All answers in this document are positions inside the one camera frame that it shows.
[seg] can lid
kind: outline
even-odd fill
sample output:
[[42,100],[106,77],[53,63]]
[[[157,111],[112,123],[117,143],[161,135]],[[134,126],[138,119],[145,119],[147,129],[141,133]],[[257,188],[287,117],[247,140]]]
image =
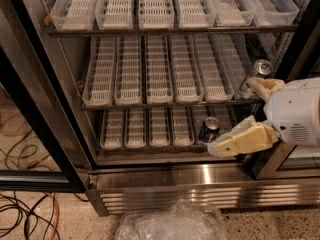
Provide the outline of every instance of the can lid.
[[216,130],[219,127],[219,120],[215,117],[208,117],[205,120],[205,125],[211,130]]
[[256,60],[254,62],[254,68],[262,75],[270,75],[273,72],[273,67],[268,60]]

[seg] speckled terrazzo floor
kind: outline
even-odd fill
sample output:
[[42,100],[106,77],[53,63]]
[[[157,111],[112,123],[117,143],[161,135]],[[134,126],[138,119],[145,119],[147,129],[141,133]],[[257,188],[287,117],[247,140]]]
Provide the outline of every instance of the speckled terrazzo floor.
[[[11,195],[12,192],[1,192]],[[43,194],[18,192],[32,206]],[[111,240],[120,216],[98,217],[89,203],[73,194],[57,194],[60,205],[60,239]],[[35,212],[49,219],[52,201],[45,200]],[[316,240],[320,239],[320,206],[291,206],[266,209],[222,210],[229,240]],[[12,225],[15,211],[1,213],[0,228]],[[43,239],[46,224],[40,222],[30,239]],[[23,223],[3,239],[24,239]]]

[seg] clear plastic bag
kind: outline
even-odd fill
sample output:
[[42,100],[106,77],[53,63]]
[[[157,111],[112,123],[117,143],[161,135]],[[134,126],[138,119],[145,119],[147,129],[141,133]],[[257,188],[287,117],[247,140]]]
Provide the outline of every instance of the clear plastic bag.
[[222,215],[213,205],[179,201],[168,211],[127,213],[116,240],[226,240]]

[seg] refrigerator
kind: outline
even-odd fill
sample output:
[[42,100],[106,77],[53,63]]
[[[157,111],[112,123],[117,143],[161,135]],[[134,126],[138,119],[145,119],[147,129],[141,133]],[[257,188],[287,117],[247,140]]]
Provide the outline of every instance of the refrigerator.
[[[265,1],[276,13],[256,0],[232,0],[231,14],[224,0],[0,0],[2,93],[55,168],[20,166],[28,154],[9,149],[0,189],[84,192],[99,216],[179,199],[318,204],[319,148],[280,141],[217,158],[199,140],[210,116],[219,134],[265,120],[264,102],[239,91],[256,60],[285,82],[320,74],[319,0]],[[80,21],[67,17],[78,9]]]

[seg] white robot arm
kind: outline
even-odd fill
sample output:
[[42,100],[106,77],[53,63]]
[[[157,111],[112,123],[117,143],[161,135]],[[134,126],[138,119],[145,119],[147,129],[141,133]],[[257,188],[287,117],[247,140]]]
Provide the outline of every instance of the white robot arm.
[[320,78],[292,81],[250,78],[266,102],[266,122],[251,116],[208,145],[220,157],[269,149],[279,139],[293,145],[320,146]]

